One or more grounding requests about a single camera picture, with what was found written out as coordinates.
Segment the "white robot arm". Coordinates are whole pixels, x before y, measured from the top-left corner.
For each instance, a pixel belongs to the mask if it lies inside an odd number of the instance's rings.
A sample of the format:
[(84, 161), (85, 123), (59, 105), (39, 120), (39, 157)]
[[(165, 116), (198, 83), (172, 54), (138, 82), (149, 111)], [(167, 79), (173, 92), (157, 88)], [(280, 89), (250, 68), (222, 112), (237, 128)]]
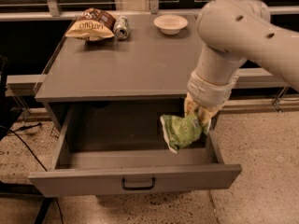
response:
[(265, 3), (212, 0), (201, 9), (197, 32), (204, 46), (188, 81), (194, 105), (187, 111), (201, 124), (223, 107), (247, 60), (299, 90), (299, 35), (272, 24)]

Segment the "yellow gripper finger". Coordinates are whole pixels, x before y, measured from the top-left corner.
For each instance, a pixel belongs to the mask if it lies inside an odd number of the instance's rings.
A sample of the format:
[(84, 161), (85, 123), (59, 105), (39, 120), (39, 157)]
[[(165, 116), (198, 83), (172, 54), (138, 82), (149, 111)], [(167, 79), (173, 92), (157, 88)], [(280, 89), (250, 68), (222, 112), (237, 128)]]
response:
[(197, 111), (200, 125), (201, 126), (207, 125), (221, 109), (222, 109), (221, 105), (208, 106), (208, 107), (204, 107), (200, 105)]
[(195, 116), (198, 115), (199, 104), (197, 104), (191, 95), (187, 93), (187, 96), (184, 100), (184, 115), (189, 116), (194, 114)]

